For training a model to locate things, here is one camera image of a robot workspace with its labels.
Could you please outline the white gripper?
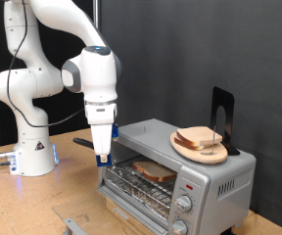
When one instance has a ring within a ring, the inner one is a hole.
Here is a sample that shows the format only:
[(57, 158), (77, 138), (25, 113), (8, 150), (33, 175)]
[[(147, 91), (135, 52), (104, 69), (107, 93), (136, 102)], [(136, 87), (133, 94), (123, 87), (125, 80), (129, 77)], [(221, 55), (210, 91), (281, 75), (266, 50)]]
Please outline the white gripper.
[(95, 154), (100, 156), (100, 162), (108, 161), (108, 154), (111, 151), (112, 142), (111, 124), (93, 124), (91, 125), (92, 142)]

